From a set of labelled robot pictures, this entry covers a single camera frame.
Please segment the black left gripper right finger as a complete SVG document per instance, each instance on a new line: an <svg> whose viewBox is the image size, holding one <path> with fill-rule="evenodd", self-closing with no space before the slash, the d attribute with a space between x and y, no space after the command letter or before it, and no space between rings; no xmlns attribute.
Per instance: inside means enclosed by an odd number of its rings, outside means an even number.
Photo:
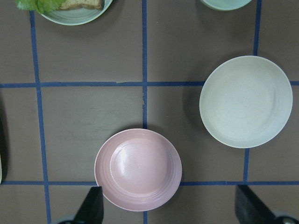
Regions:
<svg viewBox="0 0 299 224"><path fill-rule="evenodd" d="M240 224L279 224L280 219L247 186L235 189L235 215Z"/></svg>

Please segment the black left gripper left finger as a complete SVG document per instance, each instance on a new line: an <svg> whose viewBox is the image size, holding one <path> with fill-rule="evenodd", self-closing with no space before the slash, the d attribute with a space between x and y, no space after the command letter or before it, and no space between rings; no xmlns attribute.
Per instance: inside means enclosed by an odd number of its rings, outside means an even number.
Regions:
<svg viewBox="0 0 299 224"><path fill-rule="evenodd" d="M104 218L102 187L91 187L76 213L75 224L101 224Z"/></svg>

